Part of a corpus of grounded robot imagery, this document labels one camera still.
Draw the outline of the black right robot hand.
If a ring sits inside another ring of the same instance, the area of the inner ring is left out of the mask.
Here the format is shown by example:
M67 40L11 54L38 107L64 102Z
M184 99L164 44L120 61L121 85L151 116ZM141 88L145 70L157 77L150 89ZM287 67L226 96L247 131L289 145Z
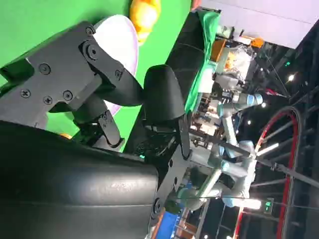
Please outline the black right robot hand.
M143 239L179 188L192 152L174 71L152 66L140 85L94 33L83 21L0 70L3 239ZM168 155L121 153L106 101L143 106Z

